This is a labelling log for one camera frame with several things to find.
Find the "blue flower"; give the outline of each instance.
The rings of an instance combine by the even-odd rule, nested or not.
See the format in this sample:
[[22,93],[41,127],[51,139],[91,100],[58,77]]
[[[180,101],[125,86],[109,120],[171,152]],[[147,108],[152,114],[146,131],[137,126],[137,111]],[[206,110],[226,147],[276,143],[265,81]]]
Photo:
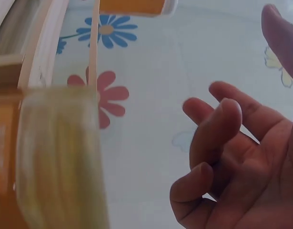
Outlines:
[[85,19],[85,23],[87,25],[89,25],[90,27],[88,28],[78,28],[76,30],[76,32],[81,35],[79,37],[79,41],[87,41],[87,40],[90,40],[90,36],[91,36],[91,24],[92,24],[92,18],[86,18]]
[[[98,25],[98,42],[102,39],[104,46],[108,49],[113,48],[114,44],[121,47],[127,47],[128,41],[137,40],[137,36],[124,30],[133,30],[138,26],[134,24],[124,24],[130,20],[130,16],[116,17],[116,15],[100,15],[100,23]],[[85,23],[88,28],[78,28],[76,32],[80,35],[79,41],[90,40],[92,18],[86,18]]]
[[62,51],[64,50],[66,44],[67,44],[66,41],[63,41],[62,38],[59,38],[56,54],[62,54]]

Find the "wooden stick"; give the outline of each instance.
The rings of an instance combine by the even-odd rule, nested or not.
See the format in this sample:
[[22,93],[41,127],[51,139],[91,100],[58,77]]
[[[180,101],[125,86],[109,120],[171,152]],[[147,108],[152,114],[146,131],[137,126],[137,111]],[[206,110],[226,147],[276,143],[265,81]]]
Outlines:
[[89,50],[89,85],[97,88],[97,54],[98,54],[98,23],[100,0],[94,1],[91,37],[90,37],[90,50]]

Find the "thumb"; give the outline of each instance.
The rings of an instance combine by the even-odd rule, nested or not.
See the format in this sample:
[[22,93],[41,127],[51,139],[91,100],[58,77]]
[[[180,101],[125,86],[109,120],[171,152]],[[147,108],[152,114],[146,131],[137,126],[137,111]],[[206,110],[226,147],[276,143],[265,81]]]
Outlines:
[[269,47],[293,78],[293,24],[281,17],[274,5],[262,11],[262,31]]

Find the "white surface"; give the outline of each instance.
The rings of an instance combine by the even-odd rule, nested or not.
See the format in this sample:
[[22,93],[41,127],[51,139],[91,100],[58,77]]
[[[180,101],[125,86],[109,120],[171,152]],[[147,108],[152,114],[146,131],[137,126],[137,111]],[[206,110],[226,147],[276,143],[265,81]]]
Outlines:
[[[293,22],[293,1],[272,2]],[[110,116],[110,126],[101,130],[112,229],[181,228],[170,208],[169,188],[189,171],[188,154],[173,146],[172,139],[179,132],[189,136],[195,128],[182,112],[186,98],[196,96],[217,105],[207,91],[211,82],[232,83],[293,118],[293,86],[284,87],[281,72],[264,62],[264,4],[182,0],[171,18],[132,17],[138,39],[127,48],[108,50],[99,41],[99,73],[116,72],[112,86],[125,85],[130,92],[126,101],[118,102],[125,116]],[[64,28],[71,30],[70,24]],[[65,84],[74,73],[84,79],[86,53],[88,47],[80,43],[57,56],[55,83]]]

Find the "blurry object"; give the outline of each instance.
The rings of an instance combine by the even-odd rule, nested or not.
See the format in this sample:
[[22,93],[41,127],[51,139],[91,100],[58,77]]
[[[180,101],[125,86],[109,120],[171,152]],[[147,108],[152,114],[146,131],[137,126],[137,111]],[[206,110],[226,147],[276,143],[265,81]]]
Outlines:
[[108,229],[95,90],[29,94],[16,164],[17,200],[31,229]]

